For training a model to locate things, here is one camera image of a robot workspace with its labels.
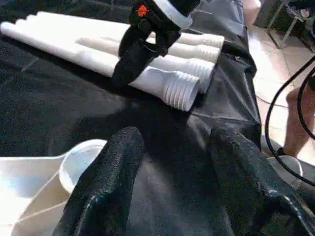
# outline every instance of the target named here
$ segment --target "ribbed plastic pipe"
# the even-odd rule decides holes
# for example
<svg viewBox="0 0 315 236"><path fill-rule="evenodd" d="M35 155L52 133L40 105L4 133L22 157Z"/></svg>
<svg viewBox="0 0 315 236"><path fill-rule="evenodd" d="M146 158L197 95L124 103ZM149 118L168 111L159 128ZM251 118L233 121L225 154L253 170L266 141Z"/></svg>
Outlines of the ribbed plastic pipe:
<svg viewBox="0 0 315 236"><path fill-rule="evenodd" d="M44 22L51 22L52 24L56 24L56 21L59 22L68 22L70 24L85 24L89 25L90 28L95 30L102 29L112 29L117 30L121 34L122 31L126 31L130 25L118 22L111 22L105 20L96 20L90 18L83 18L77 16L70 15L62 15L57 13L43 12L40 11L37 13L37 17L40 18ZM155 38L155 34L152 33L150 35L151 38ZM221 35L215 34L191 34L191 33L182 33L181 37L177 40L178 43L188 44L188 45L207 45L217 48L222 48L224 44L224 37Z"/></svg>
<svg viewBox="0 0 315 236"><path fill-rule="evenodd" d="M118 56L118 42L102 38L79 38L76 40L76 43ZM215 64L196 58L184 59L166 55L165 57L158 57L153 60L150 66L165 71L182 71L196 76L200 79L199 91L205 93L208 89Z"/></svg>
<svg viewBox="0 0 315 236"><path fill-rule="evenodd" d="M3 35L9 36L30 46L111 77L118 57L91 49L77 43L51 39L40 30L18 27L9 22L0 25ZM129 85L159 97L167 105L188 111L196 98L199 79L183 72L166 72L147 67Z"/></svg>
<svg viewBox="0 0 315 236"><path fill-rule="evenodd" d="M118 56L119 43L112 40L106 40L99 37L83 37L78 38L75 33L68 34L65 29L59 29L58 33L55 33L51 27L38 28L39 22L33 22L32 20L19 19L15 25L29 31L41 31L50 38L56 38L60 35L63 36L64 41L76 42L80 45L93 48L99 51L110 53ZM184 59L167 55L165 57L158 57L150 66L165 70L165 71L182 71L184 73L191 74L200 79L199 91L205 93L208 89L212 72L214 69L214 63L201 60L201 59Z"/></svg>

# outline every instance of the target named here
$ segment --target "black cord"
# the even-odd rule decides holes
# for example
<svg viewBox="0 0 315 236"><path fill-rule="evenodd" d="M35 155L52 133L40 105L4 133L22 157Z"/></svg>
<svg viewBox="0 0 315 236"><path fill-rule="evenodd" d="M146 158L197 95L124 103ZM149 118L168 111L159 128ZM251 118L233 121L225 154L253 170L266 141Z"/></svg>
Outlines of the black cord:
<svg viewBox="0 0 315 236"><path fill-rule="evenodd" d="M288 171L290 174L292 174L293 176L295 176L295 177L297 177L298 179L302 180L303 182L308 183L309 185L311 185L311 186L313 186L313 187L315 187L315 183L314 183L313 181L310 181L310 180L308 180L307 178L304 178L304 177L300 176L299 174L295 173L289 166L287 166L287 165L280 159L280 157L278 156L277 152L273 149L273 147L272 147L272 145L271 145L271 142L270 142L270 138L269 138L269 121L270 121L270 116L271 116L272 109L273 109L273 107L275 106L275 103L276 103L276 101L277 101L277 99L278 99L280 93L281 93L297 76L299 76L307 67L309 67L309 65L311 65L314 61L315 61L315 57L312 57L301 69L299 69L299 70L298 70L288 81L286 81L285 84L283 84L283 85L281 86L281 88L277 91L277 93L276 93L275 97L273 98L273 100L272 100L272 102L271 102L271 104L270 104L270 107L269 107L269 109L268 109L268 113L267 113L267 117L266 117L266 123L265 123L266 142L267 142L267 145L268 145L270 151L272 152L272 154L273 154L274 157L276 158L276 160L279 161L279 163L280 163L280 164L285 168L285 170ZM313 75L314 72L315 72L315 68L313 68L313 70L310 72L310 74ZM306 83L307 83L307 81L308 81L309 78L310 78L310 77L307 76L306 79L305 79L305 81L303 82L302 85L304 85L304 87L306 86Z"/></svg>
<svg viewBox="0 0 315 236"><path fill-rule="evenodd" d="M301 87L300 87L300 90L299 90L299 94L297 96L297 113L299 115L299 118L300 118L300 122L303 126L303 128L305 129L305 131L309 134L309 136L312 138L312 139L315 139L315 135L312 133L312 131L310 131L310 129L307 127L306 123L305 123L305 120L304 120L304 117L303 117L303 114L302 114L302 94L303 94L303 91L306 87L306 84L310 81L310 80L315 80L315 77L313 77L313 74L315 73L315 68L308 74L308 76L306 77L306 79L303 81Z"/></svg>

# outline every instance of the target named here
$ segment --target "table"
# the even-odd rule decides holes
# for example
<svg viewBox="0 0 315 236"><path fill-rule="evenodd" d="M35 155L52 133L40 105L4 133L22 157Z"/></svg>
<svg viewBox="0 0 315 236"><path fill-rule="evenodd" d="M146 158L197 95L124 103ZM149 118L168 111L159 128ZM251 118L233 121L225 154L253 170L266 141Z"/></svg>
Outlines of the table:
<svg viewBox="0 0 315 236"><path fill-rule="evenodd" d="M39 10L127 22L127 0L0 0L0 21ZM0 156L53 156L77 143L137 127L145 156L127 235L233 235L206 155L211 129L227 126L260 146L260 117L240 0L202 2L190 31L225 36L208 92L192 110L172 109L134 88L0 38Z"/></svg>

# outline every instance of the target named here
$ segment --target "white nozzle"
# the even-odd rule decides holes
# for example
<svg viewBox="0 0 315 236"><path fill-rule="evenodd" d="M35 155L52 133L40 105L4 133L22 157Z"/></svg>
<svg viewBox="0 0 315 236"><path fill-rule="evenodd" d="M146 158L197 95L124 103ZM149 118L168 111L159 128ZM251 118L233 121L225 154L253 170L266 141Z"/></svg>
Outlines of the white nozzle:
<svg viewBox="0 0 315 236"><path fill-rule="evenodd" d="M81 45L107 52L113 55L118 55L119 43L102 38L79 38L76 43ZM184 59L166 55L158 57L150 63L150 66L165 70L165 71L182 71L200 79L199 91L205 93L210 83L214 63L209 61L191 58Z"/></svg>
<svg viewBox="0 0 315 236"><path fill-rule="evenodd" d="M22 41L55 56L111 77L118 58L75 42L52 39L40 30L18 27L9 22L0 25L2 34ZM183 72L166 72L147 67L130 85L151 93L166 104L188 111L198 92L199 79Z"/></svg>
<svg viewBox="0 0 315 236"><path fill-rule="evenodd" d="M153 38L147 40L149 43L155 44ZM212 63L216 63L220 54L220 48L210 47L206 45L187 45L182 43L174 43L169 49L170 55L181 58L199 58Z"/></svg>
<svg viewBox="0 0 315 236"><path fill-rule="evenodd" d="M65 27L65 23L72 25L81 25L88 27L89 29L94 29L96 32L100 30L109 31L109 37L118 37L122 38L124 32L129 28L130 25L118 22L111 22L105 20L96 20L90 18L83 18L77 16L62 15L57 13L50 12L38 12L37 18L42 22L45 22L50 25L58 25L60 27ZM150 38L155 38L155 34L150 34ZM212 46L217 48L222 48L224 44L224 37L215 34L191 34L191 33L182 33L181 37L177 40L178 43L188 44L188 45L199 45L203 44L206 46Z"/></svg>

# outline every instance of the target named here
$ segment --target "tiled floor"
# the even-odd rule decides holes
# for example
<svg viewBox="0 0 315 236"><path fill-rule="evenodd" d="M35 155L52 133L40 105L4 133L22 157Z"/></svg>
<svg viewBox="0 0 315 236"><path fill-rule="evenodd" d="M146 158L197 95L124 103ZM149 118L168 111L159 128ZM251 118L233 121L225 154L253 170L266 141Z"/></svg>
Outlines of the tiled floor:
<svg viewBox="0 0 315 236"><path fill-rule="evenodd" d="M251 55L257 66L254 86L260 111L261 121L266 120L269 103L280 86L302 67L312 54L298 38L292 36L286 47L279 50L265 32L265 29L250 26L248 29ZM288 116L286 95L299 87L310 69L303 72L279 97L270 120L270 137L280 145L284 144L285 127ZM298 158L315 165L315 142L311 139L304 146Z"/></svg>

